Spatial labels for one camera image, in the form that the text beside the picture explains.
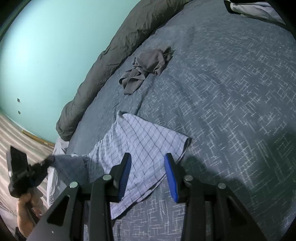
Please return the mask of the person's left hand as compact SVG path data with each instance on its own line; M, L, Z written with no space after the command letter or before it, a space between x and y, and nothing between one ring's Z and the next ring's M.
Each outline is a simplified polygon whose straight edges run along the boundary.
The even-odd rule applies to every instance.
M17 223L20 233L27 238L32 230L34 229L34 224L32 219L29 217L27 212L27 203L32 205L32 211L37 218L41 218L42 215L46 212L46 207L43 204L41 197L43 196L42 192L37 189L31 189L28 193L23 194L17 202Z

